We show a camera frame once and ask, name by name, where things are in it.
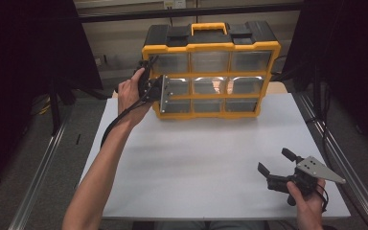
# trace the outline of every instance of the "hand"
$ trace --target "hand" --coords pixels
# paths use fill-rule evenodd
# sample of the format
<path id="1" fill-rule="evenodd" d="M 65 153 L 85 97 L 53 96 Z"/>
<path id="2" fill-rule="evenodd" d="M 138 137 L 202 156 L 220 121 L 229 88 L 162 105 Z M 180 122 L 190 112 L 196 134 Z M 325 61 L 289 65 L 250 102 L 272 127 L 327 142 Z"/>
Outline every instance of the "hand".
<path id="1" fill-rule="evenodd" d="M 137 70 L 130 80 L 126 80 L 118 85 L 118 114 L 121 114 L 139 100 L 137 84 L 143 72 L 145 72 L 144 68 Z M 134 128 L 142 121 L 150 107 L 151 103 L 145 103 L 131 110 L 120 123 L 127 123 L 130 128 Z"/>
<path id="2" fill-rule="evenodd" d="M 318 185 L 325 188 L 325 180 L 318 179 Z M 322 199 L 318 194 L 312 193 L 307 197 L 301 195 L 297 186 L 289 181 L 287 183 L 289 193 L 297 204 L 297 224 L 300 230 L 322 229 Z M 317 186 L 317 191 L 322 195 L 324 191 Z"/>

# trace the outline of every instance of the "gray plastic part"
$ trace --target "gray plastic part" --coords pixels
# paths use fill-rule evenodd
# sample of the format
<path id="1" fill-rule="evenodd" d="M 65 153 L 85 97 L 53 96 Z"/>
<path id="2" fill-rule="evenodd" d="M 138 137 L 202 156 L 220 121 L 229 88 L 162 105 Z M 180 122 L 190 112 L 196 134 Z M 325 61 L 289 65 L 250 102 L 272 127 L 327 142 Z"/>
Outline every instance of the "gray plastic part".
<path id="1" fill-rule="evenodd" d="M 334 171 L 328 169 L 324 164 L 315 159 L 313 156 L 309 156 L 298 163 L 297 169 L 316 178 L 331 180 L 339 184 L 346 183 L 346 180 L 344 178 L 340 177 Z"/>

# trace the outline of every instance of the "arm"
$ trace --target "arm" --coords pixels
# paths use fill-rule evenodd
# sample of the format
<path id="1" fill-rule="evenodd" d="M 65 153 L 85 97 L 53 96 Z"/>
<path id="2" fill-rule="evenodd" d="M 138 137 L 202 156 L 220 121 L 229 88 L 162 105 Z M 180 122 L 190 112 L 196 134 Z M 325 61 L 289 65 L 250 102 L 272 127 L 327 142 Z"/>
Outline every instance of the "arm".
<path id="1" fill-rule="evenodd" d="M 318 179 L 318 184 L 325 188 L 325 180 Z M 317 194 L 303 198 L 297 186 L 289 181 L 287 183 L 289 193 L 297 203 L 297 225 L 301 230 L 319 230 L 322 228 L 322 199 Z M 324 191 L 317 188 L 322 195 Z"/>
<path id="2" fill-rule="evenodd" d="M 139 99 L 137 82 L 144 70 L 138 70 L 131 80 L 119 84 L 118 114 Z M 133 109 L 109 132 L 68 206 L 62 223 L 63 229 L 98 230 L 127 137 L 145 117 L 150 106 L 150 103 L 146 103 Z"/>

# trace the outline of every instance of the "white tabletop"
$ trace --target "white tabletop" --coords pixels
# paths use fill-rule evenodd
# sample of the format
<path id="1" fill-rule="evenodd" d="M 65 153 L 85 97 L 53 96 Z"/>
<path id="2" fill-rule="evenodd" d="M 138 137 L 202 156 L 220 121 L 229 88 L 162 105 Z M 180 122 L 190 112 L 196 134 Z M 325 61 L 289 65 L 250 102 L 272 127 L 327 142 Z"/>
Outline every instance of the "white tabletop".
<path id="1" fill-rule="evenodd" d="M 116 117 L 109 99 L 84 176 L 100 148 L 104 130 Z M 103 216 L 123 219 L 285 219 L 296 216 L 287 194 L 267 189 L 258 172 L 262 162 L 272 174 L 293 174 L 288 148 L 323 162 L 290 94 L 266 95 L 258 118 L 159 120 L 150 111 L 130 134 Z M 324 218 L 350 215 L 338 189 Z"/>

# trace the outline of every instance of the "white wall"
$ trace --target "white wall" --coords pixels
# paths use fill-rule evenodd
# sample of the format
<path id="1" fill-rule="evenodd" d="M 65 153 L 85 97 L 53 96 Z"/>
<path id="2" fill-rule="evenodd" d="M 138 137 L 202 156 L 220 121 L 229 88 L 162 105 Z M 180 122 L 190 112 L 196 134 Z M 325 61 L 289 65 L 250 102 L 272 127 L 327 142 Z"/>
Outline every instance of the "white wall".
<path id="1" fill-rule="evenodd" d="M 295 2 L 287 0 L 198 0 L 201 8 L 247 6 Z M 75 0 L 79 14 L 118 13 L 163 10 L 163 1 L 154 0 Z M 187 0 L 187 8 L 195 7 L 196 0 Z M 286 55 L 294 34 L 299 11 L 257 12 L 242 14 L 199 16 L 198 22 L 227 22 L 243 24 L 251 20 L 265 20 L 282 44 L 281 55 Z M 195 17 L 173 18 L 174 26 L 196 23 Z M 102 78 L 126 77 L 131 74 L 141 58 L 141 49 L 150 25 L 170 24 L 169 18 L 142 19 L 130 21 L 112 21 L 85 23 L 87 35 L 94 57 L 100 58 L 99 67 Z"/>

